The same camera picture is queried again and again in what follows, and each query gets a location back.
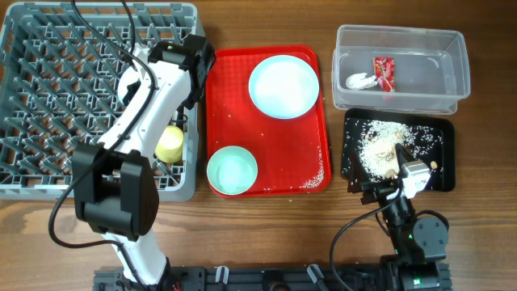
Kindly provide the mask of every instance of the white tissue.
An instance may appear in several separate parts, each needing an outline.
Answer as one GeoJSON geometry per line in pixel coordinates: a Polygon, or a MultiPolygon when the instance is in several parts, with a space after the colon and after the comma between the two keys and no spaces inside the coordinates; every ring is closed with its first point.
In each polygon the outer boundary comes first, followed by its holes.
{"type": "Polygon", "coordinates": [[[353,74],[347,78],[345,84],[350,90],[363,90],[377,85],[376,76],[366,78],[367,73],[353,74]]]}

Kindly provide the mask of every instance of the yellow cup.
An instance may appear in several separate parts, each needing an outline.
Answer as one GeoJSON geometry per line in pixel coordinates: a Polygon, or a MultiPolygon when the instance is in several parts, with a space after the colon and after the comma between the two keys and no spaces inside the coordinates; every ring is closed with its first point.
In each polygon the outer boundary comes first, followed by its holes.
{"type": "Polygon", "coordinates": [[[160,137],[154,153],[162,162],[177,162],[183,157],[183,140],[183,130],[169,125],[160,137]]]}

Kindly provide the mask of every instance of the plastic container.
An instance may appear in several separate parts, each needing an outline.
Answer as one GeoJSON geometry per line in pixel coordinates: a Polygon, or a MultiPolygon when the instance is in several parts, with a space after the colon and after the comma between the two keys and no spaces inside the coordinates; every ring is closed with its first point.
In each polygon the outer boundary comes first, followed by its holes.
{"type": "Polygon", "coordinates": [[[263,60],[289,55],[307,62],[316,75],[316,54],[304,45],[222,49],[207,81],[207,150],[241,146],[258,165],[253,186],[225,198],[320,192],[331,178],[325,111],[320,92],[314,106],[290,120],[261,112],[248,90],[251,73],[263,60]]]}
{"type": "Polygon", "coordinates": [[[407,27],[342,25],[338,29],[332,69],[337,109],[452,114],[470,95],[469,58],[459,32],[407,27]],[[352,74],[372,76],[374,57],[393,57],[395,92],[378,86],[347,89],[352,74]]]}
{"type": "MultiPolygon", "coordinates": [[[[148,46],[181,43],[189,33],[204,36],[192,4],[128,6],[148,46]]],[[[128,47],[129,20],[119,2],[79,2],[78,8],[106,37],[128,47]]],[[[0,199],[54,200],[71,182],[69,158],[77,143],[96,143],[122,114],[115,92],[126,65],[82,26],[70,3],[19,2],[6,13],[0,66],[0,199]]],[[[195,192],[197,106],[184,114],[183,160],[151,162],[161,201],[189,200],[195,192]]]]}

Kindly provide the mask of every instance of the clear plastic container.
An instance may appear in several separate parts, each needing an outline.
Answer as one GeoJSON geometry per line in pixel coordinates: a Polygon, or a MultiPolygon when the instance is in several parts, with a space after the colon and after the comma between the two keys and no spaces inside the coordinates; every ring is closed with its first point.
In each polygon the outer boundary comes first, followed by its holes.
{"type": "Polygon", "coordinates": [[[452,114],[457,101],[470,95],[469,58],[459,32],[342,25],[332,63],[337,109],[452,114]],[[374,57],[393,57],[395,92],[379,86],[349,90],[345,81],[350,75],[374,74],[374,57]]]}

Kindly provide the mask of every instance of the red tray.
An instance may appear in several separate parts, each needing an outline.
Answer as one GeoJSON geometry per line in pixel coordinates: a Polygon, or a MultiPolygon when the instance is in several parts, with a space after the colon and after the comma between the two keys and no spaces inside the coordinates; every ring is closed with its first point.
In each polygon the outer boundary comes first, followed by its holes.
{"type": "Polygon", "coordinates": [[[225,198],[319,192],[330,182],[331,169],[322,93],[303,116],[278,120],[251,101],[248,81],[261,61],[290,55],[316,72],[316,54],[305,45],[222,49],[207,82],[208,157],[225,146],[241,146],[257,160],[258,177],[247,192],[225,198]]]}

